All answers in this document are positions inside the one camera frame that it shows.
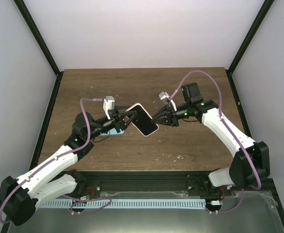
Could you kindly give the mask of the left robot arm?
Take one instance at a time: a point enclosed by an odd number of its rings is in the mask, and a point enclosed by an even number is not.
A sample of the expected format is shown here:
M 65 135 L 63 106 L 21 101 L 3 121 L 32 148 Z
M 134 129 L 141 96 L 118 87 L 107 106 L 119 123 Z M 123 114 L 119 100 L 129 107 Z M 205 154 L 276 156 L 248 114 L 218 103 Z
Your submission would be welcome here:
M 81 108 L 72 132 L 63 145 L 44 162 L 23 175 L 6 177 L 0 185 L 0 222 L 20 226 L 27 222 L 45 203 L 66 194 L 81 196 L 86 190 L 82 175 L 66 168 L 80 161 L 94 147 L 92 139 L 111 129 L 124 131 L 138 115 L 136 110 L 109 109 L 105 117 L 94 121 Z

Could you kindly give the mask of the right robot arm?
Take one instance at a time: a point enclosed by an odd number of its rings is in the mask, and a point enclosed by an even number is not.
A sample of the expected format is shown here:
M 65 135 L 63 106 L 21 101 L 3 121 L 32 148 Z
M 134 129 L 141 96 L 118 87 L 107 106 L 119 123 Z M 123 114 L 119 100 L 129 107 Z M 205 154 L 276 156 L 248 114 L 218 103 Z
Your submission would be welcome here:
M 183 85 L 181 90 L 185 101 L 182 105 L 176 105 L 167 92 L 159 94 L 164 106 L 153 116 L 152 122 L 177 127 L 180 120 L 195 117 L 220 139 L 233 157 L 230 167 L 209 173 L 208 180 L 202 183 L 203 192 L 212 196 L 224 185 L 260 189 L 262 180 L 270 175 L 266 143 L 254 141 L 238 129 L 213 100 L 204 100 L 197 83 Z

